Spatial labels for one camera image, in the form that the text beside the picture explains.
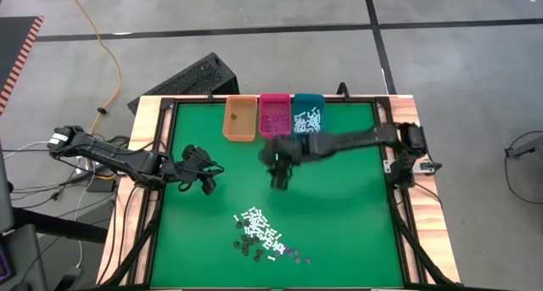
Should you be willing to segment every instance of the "orange bin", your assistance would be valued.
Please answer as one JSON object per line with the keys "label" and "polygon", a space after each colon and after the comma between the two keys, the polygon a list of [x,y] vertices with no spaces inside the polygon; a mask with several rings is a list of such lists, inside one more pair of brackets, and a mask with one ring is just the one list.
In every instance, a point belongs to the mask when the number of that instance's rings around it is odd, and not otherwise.
{"label": "orange bin", "polygon": [[227,98],[222,134],[233,142],[252,142],[256,134],[256,96],[232,95]]}

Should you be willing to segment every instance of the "plastic container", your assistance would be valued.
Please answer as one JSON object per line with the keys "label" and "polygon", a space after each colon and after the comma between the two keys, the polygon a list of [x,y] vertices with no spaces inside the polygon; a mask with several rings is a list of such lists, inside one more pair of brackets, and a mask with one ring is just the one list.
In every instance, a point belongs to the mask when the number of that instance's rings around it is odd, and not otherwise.
{"label": "plastic container", "polygon": [[321,94],[296,94],[293,108],[294,134],[320,132],[326,99]]}
{"label": "plastic container", "polygon": [[288,135],[292,131],[290,95],[260,95],[260,134],[265,138]]}
{"label": "plastic container", "polygon": [[228,96],[222,134],[233,142],[252,142],[256,134],[256,96]]}

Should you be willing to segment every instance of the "concrete floor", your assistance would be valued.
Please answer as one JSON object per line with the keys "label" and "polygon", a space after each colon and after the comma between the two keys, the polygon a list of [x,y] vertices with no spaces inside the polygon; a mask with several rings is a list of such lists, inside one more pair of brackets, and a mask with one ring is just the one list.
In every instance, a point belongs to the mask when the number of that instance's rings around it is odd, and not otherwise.
{"label": "concrete floor", "polygon": [[[543,18],[543,0],[373,0],[380,23]],[[81,0],[101,32],[180,31],[263,25],[367,24],[365,0]],[[71,0],[2,0],[0,16],[45,15],[40,35],[89,34]],[[540,290],[543,209],[507,191],[503,149],[542,130],[543,25],[382,31],[398,93],[414,94],[437,176],[461,279],[470,286]],[[120,97],[99,132],[129,135],[126,103],[193,61],[216,52],[243,93],[386,93],[371,31],[191,36],[107,41],[123,72]],[[115,68],[95,41],[37,42],[5,114],[5,148],[47,140],[55,126],[88,128],[115,89]],[[16,187],[70,174],[45,154],[7,163]],[[515,188],[543,200],[534,156],[511,163]],[[72,188],[36,211],[72,210]],[[33,196],[17,205],[35,204]],[[88,194],[84,204],[102,199]]]}

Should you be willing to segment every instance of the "teal bin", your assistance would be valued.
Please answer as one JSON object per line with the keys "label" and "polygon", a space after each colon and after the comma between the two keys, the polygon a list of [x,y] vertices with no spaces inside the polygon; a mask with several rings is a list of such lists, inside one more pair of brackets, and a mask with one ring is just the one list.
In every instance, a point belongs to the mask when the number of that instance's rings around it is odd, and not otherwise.
{"label": "teal bin", "polygon": [[325,106],[326,99],[321,94],[294,95],[293,133],[322,131]]}

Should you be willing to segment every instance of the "orange striped edge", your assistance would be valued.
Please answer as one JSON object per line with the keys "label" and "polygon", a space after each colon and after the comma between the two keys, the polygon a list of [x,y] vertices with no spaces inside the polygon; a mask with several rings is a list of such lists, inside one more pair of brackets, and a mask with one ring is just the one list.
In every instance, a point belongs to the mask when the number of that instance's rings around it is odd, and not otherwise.
{"label": "orange striped edge", "polygon": [[8,79],[6,80],[4,86],[2,87],[2,89],[0,89],[0,115],[6,109],[6,105],[8,105],[9,97],[11,96],[11,93],[14,91],[15,88],[15,82],[17,81],[17,79],[19,79],[20,72],[23,70],[26,59],[28,59],[28,54],[32,49],[32,44],[34,44],[34,41],[37,38],[37,33],[39,32],[40,27],[42,27],[42,23],[43,16],[36,17],[30,31],[28,32],[28,36],[26,36],[23,47],[19,52],[19,57],[17,57],[17,59],[15,60],[14,67],[9,73]]}

